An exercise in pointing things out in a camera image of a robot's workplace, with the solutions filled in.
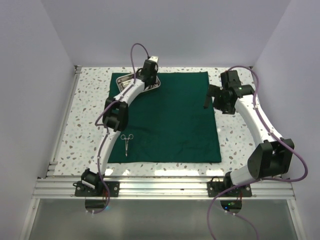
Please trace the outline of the stainless steel instrument tray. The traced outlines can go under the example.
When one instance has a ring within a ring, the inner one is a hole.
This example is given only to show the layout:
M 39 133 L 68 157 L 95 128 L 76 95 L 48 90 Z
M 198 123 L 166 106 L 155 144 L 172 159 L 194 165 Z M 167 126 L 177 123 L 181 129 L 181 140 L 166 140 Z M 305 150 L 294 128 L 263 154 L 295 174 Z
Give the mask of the stainless steel instrument tray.
M 129 73 L 129 74 L 117 77 L 115 82 L 116 82 L 116 85 L 118 87 L 118 90 L 120 92 L 122 92 L 131 83 L 131 80 L 133 78 L 134 78 L 134 74 L 133 73 Z M 159 88 L 160 86 L 161 86 L 161 81 L 157 76 L 155 84 L 148 86 L 146 89 L 143 90 L 143 92 L 148 92 L 148 91 L 151 91 L 151 90 L 155 90 L 155 89 Z

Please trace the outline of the dark green surgical cloth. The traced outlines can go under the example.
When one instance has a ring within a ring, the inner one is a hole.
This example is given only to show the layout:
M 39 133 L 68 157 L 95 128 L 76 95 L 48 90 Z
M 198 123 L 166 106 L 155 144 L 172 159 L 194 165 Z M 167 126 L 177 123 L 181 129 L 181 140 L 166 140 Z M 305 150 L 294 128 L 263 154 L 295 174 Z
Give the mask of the dark green surgical cloth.
M 139 94 L 128 108 L 133 135 L 128 147 L 118 138 L 109 163 L 221 163 L 212 108 L 204 109 L 207 72 L 159 73 L 160 87 Z

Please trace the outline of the small steel hemostat clamp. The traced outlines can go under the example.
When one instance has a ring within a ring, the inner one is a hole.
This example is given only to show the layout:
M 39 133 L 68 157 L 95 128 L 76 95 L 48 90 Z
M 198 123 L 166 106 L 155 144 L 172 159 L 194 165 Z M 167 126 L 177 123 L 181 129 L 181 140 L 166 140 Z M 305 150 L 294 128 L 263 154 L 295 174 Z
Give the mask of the small steel hemostat clamp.
M 120 136 L 120 139 L 123 140 L 124 144 L 125 144 L 125 156 L 126 157 L 128 156 L 129 141 L 132 140 L 133 138 L 134 138 L 133 134 L 129 134 L 129 135 L 122 134 Z

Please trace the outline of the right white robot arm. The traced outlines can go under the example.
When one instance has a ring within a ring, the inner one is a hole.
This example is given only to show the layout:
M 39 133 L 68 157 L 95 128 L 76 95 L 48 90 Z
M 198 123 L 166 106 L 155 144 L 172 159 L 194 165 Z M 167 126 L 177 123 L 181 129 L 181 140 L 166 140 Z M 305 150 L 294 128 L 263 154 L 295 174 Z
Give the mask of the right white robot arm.
M 221 85 L 209 85 L 204 108 L 212 107 L 223 114 L 233 115 L 238 112 L 245 121 L 255 144 L 253 153 L 247 164 L 237 170 L 230 171 L 223 178 L 223 192 L 227 196 L 235 196 L 241 190 L 241 184 L 251 181 L 286 174 L 292 160 L 294 148 L 291 139 L 284 139 L 275 130 L 267 116 L 261 110 L 257 94 L 250 85 L 243 85 L 236 70 L 221 73 Z

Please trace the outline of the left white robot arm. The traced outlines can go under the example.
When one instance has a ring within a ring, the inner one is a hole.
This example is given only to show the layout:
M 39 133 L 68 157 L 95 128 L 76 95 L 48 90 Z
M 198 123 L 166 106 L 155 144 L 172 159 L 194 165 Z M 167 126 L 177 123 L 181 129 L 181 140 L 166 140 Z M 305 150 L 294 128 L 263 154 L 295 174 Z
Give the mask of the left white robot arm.
M 108 97 L 105 101 L 105 109 L 95 122 L 97 127 L 103 127 L 102 139 L 96 153 L 97 160 L 84 171 L 80 181 L 92 196 L 103 193 L 102 180 L 107 163 L 118 137 L 128 126 L 129 106 L 138 95 L 157 83 L 158 61 L 157 56 L 146 59 L 142 68 L 133 73 L 129 84 L 119 94 Z

